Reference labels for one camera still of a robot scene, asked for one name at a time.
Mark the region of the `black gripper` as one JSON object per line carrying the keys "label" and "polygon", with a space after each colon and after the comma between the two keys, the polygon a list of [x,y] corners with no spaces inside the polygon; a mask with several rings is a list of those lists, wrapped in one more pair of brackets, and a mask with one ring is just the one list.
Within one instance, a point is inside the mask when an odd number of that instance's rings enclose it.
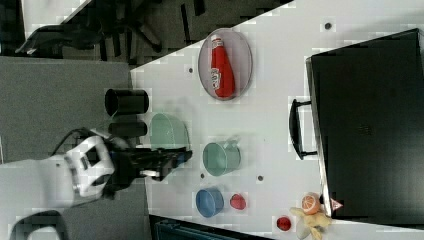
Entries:
{"label": "black gripper", "polygon": [[193,152],[186,148],[112,151],[115,172],[106,184],[106,198],[114,199],[118,191],[128,188],[137,178],[151,177],[155,181],[162,181],[192,155]]}

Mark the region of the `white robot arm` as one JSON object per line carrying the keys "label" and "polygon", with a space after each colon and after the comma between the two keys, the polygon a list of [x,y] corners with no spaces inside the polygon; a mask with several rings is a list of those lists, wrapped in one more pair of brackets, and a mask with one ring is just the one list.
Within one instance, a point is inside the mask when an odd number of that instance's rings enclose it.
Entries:
{"label": "white robot arm", "polygon": [[128,188],[137,178],[163,180],[192,157],[188,147],[130,148],[91,136],[64,154],[1,166],[3,208],[70,208]]}

